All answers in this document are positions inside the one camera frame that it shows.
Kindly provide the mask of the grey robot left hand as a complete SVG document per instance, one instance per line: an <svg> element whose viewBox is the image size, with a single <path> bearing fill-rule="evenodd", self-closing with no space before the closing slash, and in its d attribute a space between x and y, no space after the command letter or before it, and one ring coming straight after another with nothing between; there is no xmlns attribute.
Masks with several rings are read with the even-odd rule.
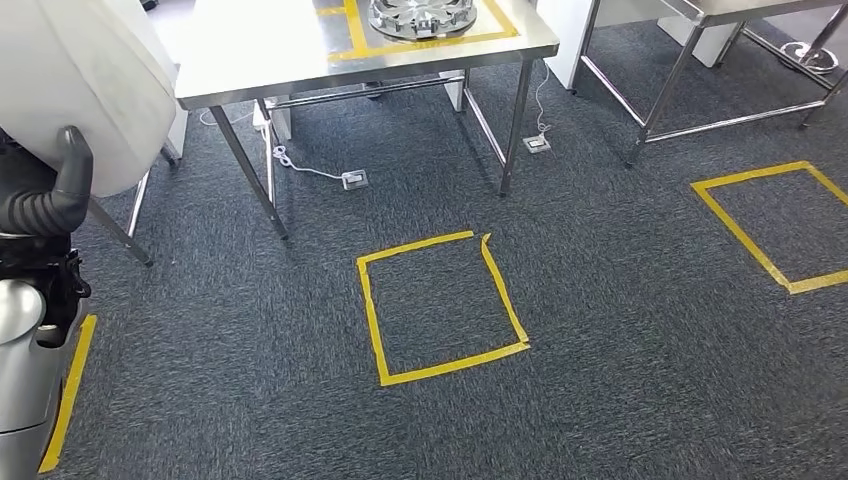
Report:
<svg viewBox="0 0 848 480"><path fill-rule="evenodd" d="M85 220L94 156L75 126L56 137L61 165L54 170L1 133L1 232L56 237L74 232Z"/></svg>

